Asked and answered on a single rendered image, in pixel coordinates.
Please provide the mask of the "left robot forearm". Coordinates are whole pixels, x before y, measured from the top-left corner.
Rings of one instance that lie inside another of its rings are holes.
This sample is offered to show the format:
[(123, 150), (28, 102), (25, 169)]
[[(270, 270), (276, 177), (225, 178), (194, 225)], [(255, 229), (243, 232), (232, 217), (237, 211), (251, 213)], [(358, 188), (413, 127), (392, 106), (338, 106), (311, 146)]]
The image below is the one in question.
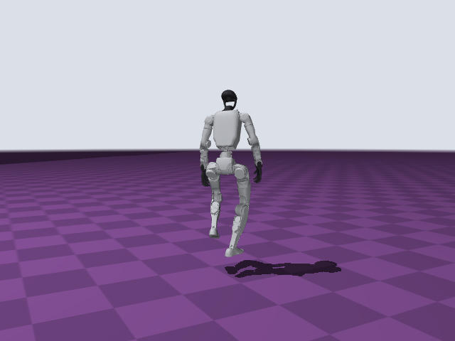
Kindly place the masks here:
[(208, 149), (200, 145), (200, 165), (204, 165), (204, 170), (208, 166)]

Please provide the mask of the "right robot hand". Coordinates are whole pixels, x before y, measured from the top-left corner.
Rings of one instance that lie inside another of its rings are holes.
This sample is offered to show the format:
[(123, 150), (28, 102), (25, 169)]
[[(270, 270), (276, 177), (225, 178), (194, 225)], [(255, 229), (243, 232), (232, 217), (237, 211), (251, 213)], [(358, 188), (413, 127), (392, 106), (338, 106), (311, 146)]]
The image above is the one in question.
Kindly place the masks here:
[(257, 166), (255, 165), (255, 167), (257, 168), (257, 170), (254, 172), (254, 174), (257, 173), (257, 176), (256, 176), (256, 178), (253, 178), (253, 180), (256, 179), (254, 182), (258, 183), (258, 182), (261, 181), (261, 177), (262, 177), (261, 176), (261, 174), (262, 174), (262, 163), (260, 161), (257, 162)]

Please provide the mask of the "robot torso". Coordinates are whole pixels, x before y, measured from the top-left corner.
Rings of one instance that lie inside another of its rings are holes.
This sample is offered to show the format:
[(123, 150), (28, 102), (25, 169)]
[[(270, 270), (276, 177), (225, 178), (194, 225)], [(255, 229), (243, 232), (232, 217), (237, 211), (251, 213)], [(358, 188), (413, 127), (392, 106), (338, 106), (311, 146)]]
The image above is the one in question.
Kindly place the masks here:
[(216, 173), (222, 175), (234, 174), (232, 165), (232, 151), (237, 148), (240, 141), (242, 122), (238, 110), (219, 111), (213, 117), (213, 139), (216, 146), (223, 150), (216, 159)]

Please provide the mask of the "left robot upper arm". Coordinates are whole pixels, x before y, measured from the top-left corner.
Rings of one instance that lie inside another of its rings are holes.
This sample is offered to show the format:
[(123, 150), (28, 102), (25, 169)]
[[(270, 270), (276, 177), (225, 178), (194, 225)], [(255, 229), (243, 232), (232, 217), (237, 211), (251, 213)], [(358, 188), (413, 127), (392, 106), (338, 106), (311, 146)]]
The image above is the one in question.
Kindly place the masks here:
[(209, 140), (209, 137), (213, 129), (213, 117), (214, 115), (210, 115), (205, 118), (205, 126), (203, 129), (203, 135), (200, 142), (200, 145), (204, 148), (209, 148), (211, 146), (211, 141)]

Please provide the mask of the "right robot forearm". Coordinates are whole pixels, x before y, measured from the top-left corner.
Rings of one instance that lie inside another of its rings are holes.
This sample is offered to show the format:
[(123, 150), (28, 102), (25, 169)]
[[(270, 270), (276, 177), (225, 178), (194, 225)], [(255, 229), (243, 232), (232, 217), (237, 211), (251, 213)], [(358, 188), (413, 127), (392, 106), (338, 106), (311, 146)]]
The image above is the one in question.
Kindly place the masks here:
[[(258, 139), (257, 139), (258, 140)], [(258, 141), (258, 144), (255, 144), (255, 145), (252, 145), (251, 147), (252, 149), (252, 152), (253, 152), (253, 158), (254, 158), (254, 163), (255, 165), (257, 166), (257, 162), (261, 162), (261, 153), (260, 153), (260, 146), (259, 146), (259, 141)]]

